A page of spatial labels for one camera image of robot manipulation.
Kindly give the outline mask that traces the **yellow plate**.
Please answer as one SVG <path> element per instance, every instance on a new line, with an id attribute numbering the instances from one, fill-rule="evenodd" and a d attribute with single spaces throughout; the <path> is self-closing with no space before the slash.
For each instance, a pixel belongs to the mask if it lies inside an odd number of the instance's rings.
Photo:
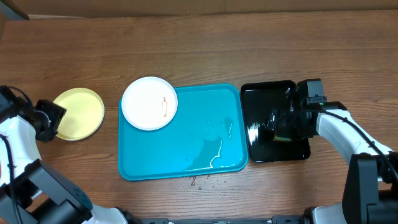
<path id="1" fill-rule="evenodd" d="M 72 88 L 53 101 L 66 109 L 57 137 L 67 141 L 79 141 L 91 136 L 104 119 L 105 107 L 101 97 L 87 88 Z"/>

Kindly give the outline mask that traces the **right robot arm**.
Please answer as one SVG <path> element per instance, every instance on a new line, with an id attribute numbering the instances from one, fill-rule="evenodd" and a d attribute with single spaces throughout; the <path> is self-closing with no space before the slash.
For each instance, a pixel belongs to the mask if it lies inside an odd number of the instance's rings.
<path id="1" fill-rule="evenodd" d="M 340 203 L 308 208 L 282 223 L 397 223 L 397 153 L 361 128 L 340 102 L 271 109 L 264 140 L 326 139 L 349 165 Z"/>

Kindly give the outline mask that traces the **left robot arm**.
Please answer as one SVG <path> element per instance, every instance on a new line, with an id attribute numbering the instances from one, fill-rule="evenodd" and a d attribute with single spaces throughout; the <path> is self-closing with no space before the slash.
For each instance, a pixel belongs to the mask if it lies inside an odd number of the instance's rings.
<path id="1" fill-rule="evenodd" d="M 8 223 L 130 223 L 40 159 L 37 141 L 55 137 L 65 109 L 47 100 L 1 100 L 1 218 Z"/>

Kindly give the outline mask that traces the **white plate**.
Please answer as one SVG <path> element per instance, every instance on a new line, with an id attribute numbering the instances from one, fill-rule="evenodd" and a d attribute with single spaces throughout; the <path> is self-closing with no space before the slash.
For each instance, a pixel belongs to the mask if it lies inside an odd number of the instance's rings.
<path id="1" fill-rule="evenodd" d="M 154 131 L 168 125 L 178 108 L 174 87 L 159 77 L 133 81 L 121 98 L 121 110 L 129 124 L 143 131 Z"/>

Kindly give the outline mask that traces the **green yellow sponge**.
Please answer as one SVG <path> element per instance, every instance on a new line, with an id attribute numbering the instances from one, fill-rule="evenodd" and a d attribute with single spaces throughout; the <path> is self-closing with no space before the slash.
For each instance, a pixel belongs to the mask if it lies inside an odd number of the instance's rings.
<path id="1" fill-rule="evenodd" d="M 291 138 L 281 137 L 281 136 L 274 136 L 273 140 L 274 141 L 282 141 L 282 142 L 290 142 L 290 141 L 292 141 Z"/>

